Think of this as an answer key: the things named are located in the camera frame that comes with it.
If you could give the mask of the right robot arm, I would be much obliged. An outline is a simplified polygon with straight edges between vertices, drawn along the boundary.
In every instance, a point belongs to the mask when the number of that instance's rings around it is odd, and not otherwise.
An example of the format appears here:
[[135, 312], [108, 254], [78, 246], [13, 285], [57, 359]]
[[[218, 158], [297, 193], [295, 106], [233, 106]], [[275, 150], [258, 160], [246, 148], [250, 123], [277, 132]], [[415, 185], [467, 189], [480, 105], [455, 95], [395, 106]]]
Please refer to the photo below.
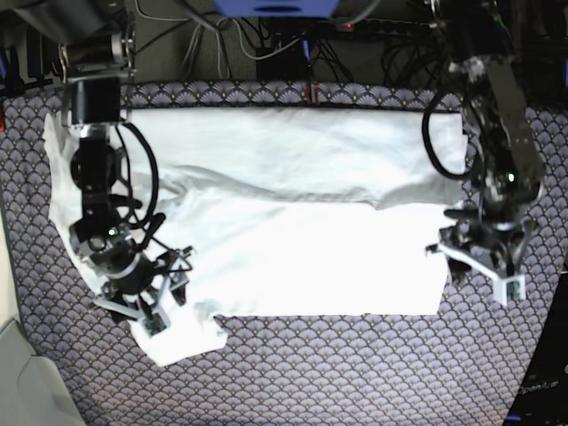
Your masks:
[[[158, 212], [159, 171], [151, 147], [121, 104], [121, 88], [135, 72], [135, 22], [116, 17], [96, 1], [4, 1], [58, 46], [63, 94], [60, 123], [78, 134], [78, 147], [68, 165], [81, 193], [81, 216], [70, 225], [74, 253], [103, 284], [94, 304], [115, 322], [138, 324], [154, 337], [170, 327], [164, 302], [185, 303], [190, 249], [166, 249], [150, 259], [146, 249], [165, 221]], [[148, 153], [149, 202], [133, 193], [114, 193], [115, 184], [131, 188], [130, 157], [125, 147], [112, 147], [110, 136], [128, 130]], [[139, 209], [145, 210], [138, 217]]]

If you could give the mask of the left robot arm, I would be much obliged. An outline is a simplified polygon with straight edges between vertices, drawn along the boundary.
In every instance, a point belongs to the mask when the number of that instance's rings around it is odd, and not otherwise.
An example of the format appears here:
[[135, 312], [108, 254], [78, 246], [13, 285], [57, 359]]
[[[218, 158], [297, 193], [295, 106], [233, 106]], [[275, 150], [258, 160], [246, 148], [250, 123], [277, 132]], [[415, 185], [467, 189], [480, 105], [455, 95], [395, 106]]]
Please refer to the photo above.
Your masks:
[[[422, 141], [434, 169], [444, 178], [469, 181], [478, 201], [447, 209], [454, 225], [441, 229], [438, 243], [427, 250], [444, 254], [451, 274], [483, 274], [492, 282], [493, 300], [507, 305], [526, 298], [521, 263], [536, 227], [527, 214], [545, 178], [512, 67], [512, 40], [494, 1], [432, 1], [430, 8], [453, 80], [424, 110]], [[452, 89], [461, 90], [463, 117], [477, 137], [473, 163], [462, 173], [442, 164], [430, 137], [430, 117]]]

